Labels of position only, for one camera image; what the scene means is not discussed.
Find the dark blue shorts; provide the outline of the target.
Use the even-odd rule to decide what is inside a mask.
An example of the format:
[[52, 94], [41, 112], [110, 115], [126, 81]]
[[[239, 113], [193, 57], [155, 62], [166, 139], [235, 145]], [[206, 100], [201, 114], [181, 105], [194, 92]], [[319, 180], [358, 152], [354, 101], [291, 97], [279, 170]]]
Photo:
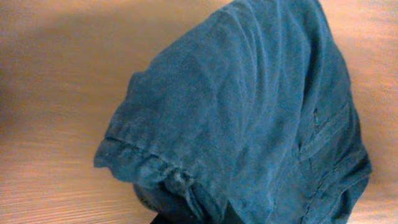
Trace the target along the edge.
[[369, 182], [319, 1], [233, 1], [135, 73], [93, 159], [156, 223], [346, 223]]

